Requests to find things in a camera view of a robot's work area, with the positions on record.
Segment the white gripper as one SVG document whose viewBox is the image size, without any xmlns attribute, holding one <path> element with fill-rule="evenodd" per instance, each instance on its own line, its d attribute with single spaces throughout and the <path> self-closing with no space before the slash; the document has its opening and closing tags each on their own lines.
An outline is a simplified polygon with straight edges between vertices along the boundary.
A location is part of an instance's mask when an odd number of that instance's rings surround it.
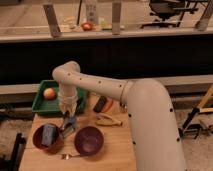
<svg viewBox="0 0 213 171">
<path fill-rule="evenodd" d="M 62 114 L 68 113 L 70 116 L 69 123 L 73 129 L 77 127 L 77 117 L 74 116 L 77 108 L 78 96 L 74 94 L 73 96 L 64 96 L 61 93 L 58 94 L 59 108 Z M 63 116 L 63 121 L 60 126 L 60 131 L 63 131 L 66 126 L 67 116 Z"/>
</svg>

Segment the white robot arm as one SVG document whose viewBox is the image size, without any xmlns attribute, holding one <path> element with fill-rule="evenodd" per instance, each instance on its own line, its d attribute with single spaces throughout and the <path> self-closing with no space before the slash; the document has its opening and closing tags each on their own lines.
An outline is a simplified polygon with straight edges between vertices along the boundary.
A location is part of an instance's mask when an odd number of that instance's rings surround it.
<svg viewBox="0 0 213 171">
<path fill-rule="evenodd" d="M 78 87 L 127 107 L 137 171 L 187 171 L 173 105 L 162 83 L 83 74 L 75 61 L 56 67 L 52 76 L 59 84 L 62 112 L 75 111 Z"/>
</svg>

